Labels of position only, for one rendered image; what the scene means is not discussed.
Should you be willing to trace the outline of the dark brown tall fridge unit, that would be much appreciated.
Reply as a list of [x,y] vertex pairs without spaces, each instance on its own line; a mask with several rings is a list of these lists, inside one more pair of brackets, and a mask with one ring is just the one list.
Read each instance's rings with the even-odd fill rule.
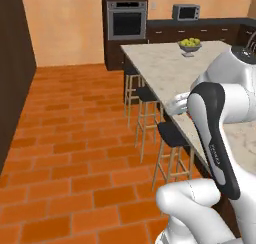
[[23,0],[0,0],[0,173],[35,71]]

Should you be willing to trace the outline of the dark island counter base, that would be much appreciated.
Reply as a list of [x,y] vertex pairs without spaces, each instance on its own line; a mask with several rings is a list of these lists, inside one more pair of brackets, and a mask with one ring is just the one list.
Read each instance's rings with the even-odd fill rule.
[[[131,63],[131,60],[128,58],[127,55],[123,55],[123,59],[122,59],[123,71],[124,71],[124,66],[125,65],[133,66],[133,64]],[[207,165],[207,162],[199,155],[197,150],[195,150],[194,164],[195,164],[197,170],[200,172],[202,177],[204,177],[204,178],[210,178],[211,177],[210,170],[209,170],[209,167]]]

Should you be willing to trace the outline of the grey footed fruit bowl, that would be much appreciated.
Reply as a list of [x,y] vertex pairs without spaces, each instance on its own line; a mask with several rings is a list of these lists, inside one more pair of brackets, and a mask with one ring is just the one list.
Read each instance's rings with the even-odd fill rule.
[[180,49],[182,50],[182,55],[184,57],[193,57],[193,53],[198,51],[202,45],[196,45],[196,46],[184,46],[184,45],[179,45]]

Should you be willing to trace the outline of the stainless steel wall oven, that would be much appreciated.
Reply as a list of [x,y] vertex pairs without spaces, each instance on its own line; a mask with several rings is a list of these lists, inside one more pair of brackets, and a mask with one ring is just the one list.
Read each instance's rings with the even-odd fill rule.
[[146,35],[146,20],[146,2],[107,2],[107,26],[109,40],[144,39]]

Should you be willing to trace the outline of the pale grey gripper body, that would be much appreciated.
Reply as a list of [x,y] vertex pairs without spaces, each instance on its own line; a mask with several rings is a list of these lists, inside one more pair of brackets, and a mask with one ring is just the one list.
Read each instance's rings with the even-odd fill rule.
[[168,115],[180,115],[187,111],[187,99],[189,92],[177,94],[165,104],[165,111]]

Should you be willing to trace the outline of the curved silver sink tap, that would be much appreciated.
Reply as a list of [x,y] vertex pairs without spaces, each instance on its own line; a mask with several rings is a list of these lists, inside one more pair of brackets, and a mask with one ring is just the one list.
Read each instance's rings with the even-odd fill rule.
[[256,52],[256,31],[250,36],[246,48],[251,52]]

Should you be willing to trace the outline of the dark brown base cupboard run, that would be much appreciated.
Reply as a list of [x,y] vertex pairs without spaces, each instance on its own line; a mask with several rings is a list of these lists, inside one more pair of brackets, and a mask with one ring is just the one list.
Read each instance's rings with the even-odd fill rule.
[[245,45],[254,31],[256,19],[252,18],[215,18],[188,22],[147,21],[147,39],[150,43],[173,43],[193,37],[201,41]]

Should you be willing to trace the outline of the black seat wooden bar stool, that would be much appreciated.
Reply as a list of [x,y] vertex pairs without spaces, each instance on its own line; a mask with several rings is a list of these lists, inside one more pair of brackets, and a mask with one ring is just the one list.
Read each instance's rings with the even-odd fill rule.
[[143,84],[140,73],[133,66],[124,66],[124,115],[130,125],[131,106],[139,100],[136,89]]
[[143,162],[146,131],[157,130],[157,124],[163,121],[163,107],[148,87],[140,87],[136,93],[139,98],[139,108],[134,145],[138,145],[139,136],[142,136],[140,162]]
[[[152,187],[155,187],[158,172],[162,174],[165,183],[168,183],[171,178],[177,180],[180,176],[186,176],[191,179],[195,157],[194,149],[190,149],[188,166],[185,166],[181,156],[181,149],[189,147],[189,143],[182,136],[179,129],[171,122],[160,122],[157,128],[161,140]],[[168,158],[167,171],[164,171],[161,164],[161,160],[164,158]]]

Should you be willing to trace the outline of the dark brown oven cabinet column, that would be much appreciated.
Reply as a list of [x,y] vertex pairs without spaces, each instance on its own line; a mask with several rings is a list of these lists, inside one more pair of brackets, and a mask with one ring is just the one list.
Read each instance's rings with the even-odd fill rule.
[[121,51],[121,45],[144,43],[146,41],[146,35],[144,39],[109,40],[108,26],[107,26],[107,2],[108,1],[143,1],[147,3],[147,0],[102,0],[104,60],[108,70],[119,70],[122,68],[122,59],[123,59],[123,52]]

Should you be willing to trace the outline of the silver microwave oven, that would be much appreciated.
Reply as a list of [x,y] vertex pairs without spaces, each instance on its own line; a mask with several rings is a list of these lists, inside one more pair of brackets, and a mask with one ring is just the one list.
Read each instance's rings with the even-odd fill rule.
[[172,19],[175,21],[195,21],[199,19],[200,6],[196,4],[174,4]]

